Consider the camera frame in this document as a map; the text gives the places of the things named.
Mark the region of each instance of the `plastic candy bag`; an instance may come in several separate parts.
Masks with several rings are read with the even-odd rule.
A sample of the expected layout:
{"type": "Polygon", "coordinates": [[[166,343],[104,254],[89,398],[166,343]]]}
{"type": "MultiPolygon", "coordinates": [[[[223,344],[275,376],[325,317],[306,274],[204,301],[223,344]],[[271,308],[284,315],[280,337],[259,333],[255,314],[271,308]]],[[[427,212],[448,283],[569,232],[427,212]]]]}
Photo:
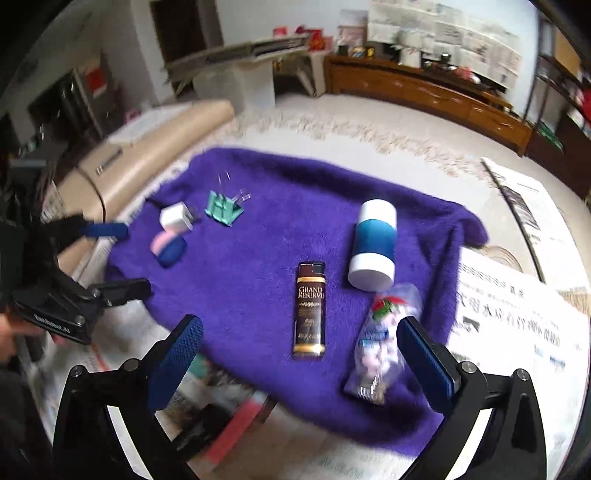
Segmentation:
{"type": "Polygon", "coordinates": [[[385,402],[385,392],[402,373],[404,358],[396,343],[398,322],[421,315],[421,298],[410,284],[393,286],[378,293],[355,345],[355,371],[345,385],[345,392],[377,405],[385,402]]]}

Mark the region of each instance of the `binder clip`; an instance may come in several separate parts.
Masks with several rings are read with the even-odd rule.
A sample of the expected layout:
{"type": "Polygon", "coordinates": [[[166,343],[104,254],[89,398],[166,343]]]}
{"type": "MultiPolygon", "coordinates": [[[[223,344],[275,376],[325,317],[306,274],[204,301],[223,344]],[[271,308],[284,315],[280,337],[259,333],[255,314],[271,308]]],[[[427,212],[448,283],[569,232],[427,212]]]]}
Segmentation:
{"type": "Polygon", "coordinates": [[[244,212],[242,203],[250,197],[251,194],[244,190],[240,190],[234,198],[228,198],[212,190],[209,192],[205,214],[226,226],[232,226],[234,220],[244,212]]]}

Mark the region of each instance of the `beige floor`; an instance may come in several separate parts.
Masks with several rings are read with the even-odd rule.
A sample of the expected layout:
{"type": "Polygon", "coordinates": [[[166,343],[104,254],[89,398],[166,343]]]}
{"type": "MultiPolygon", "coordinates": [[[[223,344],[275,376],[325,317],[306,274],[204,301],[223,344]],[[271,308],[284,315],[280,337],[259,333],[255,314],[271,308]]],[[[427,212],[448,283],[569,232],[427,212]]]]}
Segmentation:
{"type": "Polygon", "coordinates": [[[527,157],[496,141],[448,120],[393,103],[349,95],[324,95],[313,99],[301,95],[284,95],[277,107],[318,115],[338,115],[362,122],[385,125],[398,132],[433,141],[475,158],[488,157],[498,164],[540,181],[563,214],[579,249],[587,276],[591,278],[591,214],[577,195],[527,157]]]}

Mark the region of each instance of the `metal bolt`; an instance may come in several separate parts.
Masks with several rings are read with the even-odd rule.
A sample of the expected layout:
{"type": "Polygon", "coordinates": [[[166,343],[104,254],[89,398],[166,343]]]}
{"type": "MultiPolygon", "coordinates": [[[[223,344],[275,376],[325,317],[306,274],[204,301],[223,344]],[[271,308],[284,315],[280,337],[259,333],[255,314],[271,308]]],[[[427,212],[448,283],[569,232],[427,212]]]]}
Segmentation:
{"type": "Polygon", "coordinates": [[[478,370],[478,368],[472,362],[462,362],[462,370],[467,374],[472,374],[478,370]]]}
{"type": "Polygon", "coordinates": [[[72,370],[70,370],[70,375],[73,377],[79,377],[84,373],[84,367],[82,365],[76,365],[72,370]]]}
{"type": "Polygon", "coordinates": [[[518,368],[516,370],[517,376],[522,379],[523,381],[529,380],[530,379],[530,375],[528,372],[526,372],[525,370],[523,370],[522,368],[518,368]]]}
{"type": "Polygon", "coordinates": [[[130,358],[123,363],[123,369],[132,372],[139,367],[139,360],[137,358],[130,358]]]}

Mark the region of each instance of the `purple towel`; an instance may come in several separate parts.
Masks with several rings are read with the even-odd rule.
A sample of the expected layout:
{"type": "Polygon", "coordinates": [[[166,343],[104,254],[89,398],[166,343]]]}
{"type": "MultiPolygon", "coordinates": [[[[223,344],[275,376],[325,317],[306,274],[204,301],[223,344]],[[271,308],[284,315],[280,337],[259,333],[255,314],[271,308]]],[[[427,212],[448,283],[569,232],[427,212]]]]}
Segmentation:
{"type": "Polygon", "coordinates": [[[129,239],[114,246],[108,277],[148,278],[154,297],[146,305],[158,323],[171,329],[186,313],[201,317],[204,354],[301,418],[417,455],[441,416],[429,409],[408,369],[388,390],[385,406],[343,393],[372,299],[347,282],[349,256],[359,208],[374,198],[398,210],[396,282],[417,286],[421,323],[445,343],[455,317],[460,247],[487,241],[479,219],[457,203],[315,160],[225,148],[194,158],[148,199],[129,239]],[[161,230],[161,206],[184,201],[203,212],[210,190],[232,197],[240,189],[252,198],[231,227],[203,214],[185,234],[183,259],[160,267],[150,242],[161,230]],[[291,357],[296,267],[304,260],[326,262],[326,353],[319,361],[291,357]]]}

